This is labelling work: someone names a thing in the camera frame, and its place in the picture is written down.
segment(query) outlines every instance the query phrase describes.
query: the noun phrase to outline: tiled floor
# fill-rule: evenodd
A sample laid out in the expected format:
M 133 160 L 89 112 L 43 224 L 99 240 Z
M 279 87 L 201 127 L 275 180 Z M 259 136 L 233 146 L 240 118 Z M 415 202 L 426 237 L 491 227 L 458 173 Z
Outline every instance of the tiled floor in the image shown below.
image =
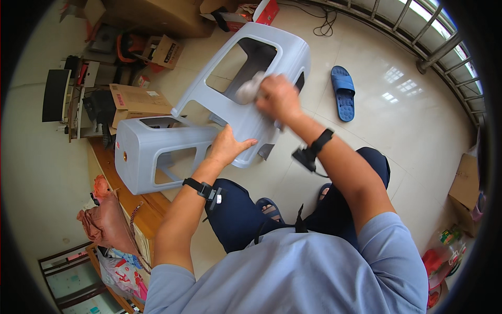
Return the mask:
M 317 37 L 312 29 L 321 24 L 322 19 L 284 6 L 272 23 L 310 46 L 312 66 L 300 94 L 302 107 L 352 148 L 370 146 L 387 156 L 391 166 L 389 197 L 424 253 L 436 229 L 446 227 L 452 219 L 446 196 L 460 157 L 473 140 L 467 116 L 433 71 L 421 75 L 415 68 L 415 57 L 384 35 L 339 14 L 333 36 Z M 198 71 L 231 36 L 216 29 L 211 38 L 185 40 L 174 70 L 149 74 L 151 87 L 175 105 Z M 356 89 L 355 118 L 349 123 L 336 114 L 329 76 L 335 64 L 350 72 Z M 224 68 L 211 78 L 215 84 L 227 83 Z M 187 105 L 183 113 L 198 123 L 207 122 L 208 111 L 196 103 Z M 257 157 L 247 169 L 229 166 L 221 177 L 244 186 L 253 200 L 272 198 L 285 221 L 293 223 L 302 203 L 305 215 L 314 209 L 318 188 L 327 182 L 292 161 L 291 153 L 300 144 L 301 140 L 286 130 L 267 161 Z M 177 191 L 166 191 L 165 195 L 172 199 Z M 192 241 L 196 276 L 224 255 L 209 223 L 201 224 Z

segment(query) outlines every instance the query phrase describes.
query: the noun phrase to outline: light blue shirt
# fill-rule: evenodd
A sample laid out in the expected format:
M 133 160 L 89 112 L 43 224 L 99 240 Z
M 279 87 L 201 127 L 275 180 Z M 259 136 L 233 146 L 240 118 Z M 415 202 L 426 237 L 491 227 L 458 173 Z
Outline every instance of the light blue shirt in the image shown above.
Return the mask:
M 145 313 L 425 313 L 428 281 L 395 213 L 357 237 L 277 229 L 229 253 L 195 281 L 187 269 L 152 270 Z

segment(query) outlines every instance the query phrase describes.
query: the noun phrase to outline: foot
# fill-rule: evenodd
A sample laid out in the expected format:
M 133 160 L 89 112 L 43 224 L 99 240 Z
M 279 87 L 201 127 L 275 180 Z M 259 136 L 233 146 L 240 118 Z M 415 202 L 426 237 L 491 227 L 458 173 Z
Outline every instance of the foot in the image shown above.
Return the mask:
M 329 191 L 329 187 L 327 187 L 324 190 L 322 190 L 321 195 L 319 196 L 319 200 L 322 200 L 326 196 L 326 194 L 328 193 L 328 191 Z
M 264 214 L 268 214 L 268 213 L 273 212 L 275 210 L 276 210 L 275 206 L 273 206 L 271 204 L 268 204 L 267 206 L 262 207 L 262 213 L 264 213 Z M 275 220 L 276 222 L 279 222 L 280 218 L 281 218 L 280 215 L 275 215 L 272 217 L 272 219 Z

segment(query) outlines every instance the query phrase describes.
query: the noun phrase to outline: metal railing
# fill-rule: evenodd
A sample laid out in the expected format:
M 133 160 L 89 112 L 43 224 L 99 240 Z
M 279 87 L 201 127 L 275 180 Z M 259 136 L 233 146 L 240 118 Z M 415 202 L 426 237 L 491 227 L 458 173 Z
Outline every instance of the metal railing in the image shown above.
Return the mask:
M 441 10 L 443 9 L 443 6 L 441 4 L 435 8 L 435 6 L 427 0 L 415 0 L 416 3 L 418 3 L 422 8 L 428 11 L 432 16 L 425 24 L 425 26 L 420 30 L 418 35 L 413 36 L 407 30 L 400 27 L 400 24 L 406 12 L 409 10 L 412 0 L 406 1 L 404 8 L 396 21 L 390 21 L 386 17 L 378 14 L 377 10 L 380 4 L 380 0 L 375 0 L 372 10 L 358 6 L 354 4 L 352 0 L 314 0 L 314 2 L 335 8 L 341 13 L 345 13 L 346 15 L 349 15 L 369 26 L 372 26 L 387 37 L 398 40 L 407 49 L 411 50 L 419 57 L 419 60 L 417 61 L 417 69 L 420 71 L 420 73 L 425 74 L 428 68 L 432 68 L 454 93 L 454 95 L 464 108 L 465 112 L 469 116 L 473 125 L 475 127 L 478 126 L 479 122 L 477 115 L 483 114 L 484 109 L 474 110 L 469 102 L 475 99 L 484 98 L 484 96 L 482 93 L 476 94 L 474 96 L 467 96 L 465 91 L 463 91 L 461 87 L 470 83 L 474 83 L 478 81 L 479 78 L 474 77 L 465 81 L 459 81 L 455 78 L 454 71 L 467 64 L 468 62 L 471 62 L 472 65 L 472 58 L 468 55 L 467 50 L 461 43 L 462 38 L 457 33 L 454 25 L 451 23 L 451 21 L 449 21 L 447 16 L 441 12 Z M 448 32 L 450 32 L 451 36 L 446 39 L 445 42 L 438 48 L 430 51 L 429 49 L 427 49 L 427 47 L 424 46 L 424 44 L 420 42 L 420 39 L 431 27 L 434 21 L 441 23 L 441 25 Z M 443 58 L 447 53 L 457 47 L 457 45 L 460 45 L 461 49 L 466 54 L 466 59 L 462 60 L 454 66 L 447 68 L 441 61 L 441 58 Z

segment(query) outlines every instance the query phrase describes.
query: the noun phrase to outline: navy pants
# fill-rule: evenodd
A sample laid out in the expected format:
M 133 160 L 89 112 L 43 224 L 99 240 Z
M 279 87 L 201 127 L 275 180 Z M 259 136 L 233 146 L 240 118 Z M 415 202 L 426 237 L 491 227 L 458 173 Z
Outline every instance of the navy pants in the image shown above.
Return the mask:
M 387 158 L 370 147 L 362 147 L 357 152 L 378 173 L 387 188 L 391 177 Z M 211 227 L 227 253 L 244 249 L 262 225 L 261 235 L 294 226 L 265 216 L 262 209 L 253 203 L 247 190 L 233 181 L 217 179 L 213 187 L 227 190 L 223 202 L 209 215 Z M 330 186 L 328 194 L 315 211 L 305 218 L 304 223 L 308 230 L 344 238 L 358 248 L 352 214 L 345 198 L 334 185 Z

